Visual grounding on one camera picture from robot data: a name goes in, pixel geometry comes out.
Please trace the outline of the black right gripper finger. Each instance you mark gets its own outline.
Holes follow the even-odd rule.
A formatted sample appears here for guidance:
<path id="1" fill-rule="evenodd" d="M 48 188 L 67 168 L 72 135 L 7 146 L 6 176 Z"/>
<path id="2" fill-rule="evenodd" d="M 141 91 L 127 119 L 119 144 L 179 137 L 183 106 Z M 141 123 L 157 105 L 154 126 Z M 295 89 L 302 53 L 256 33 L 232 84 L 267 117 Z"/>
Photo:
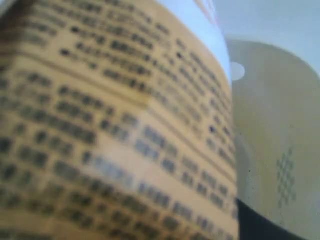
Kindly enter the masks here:
<path id="1" fill-rule="evenodd" d="M 240 240 L 303 240 L 259 215 L 237 199 Z"/>

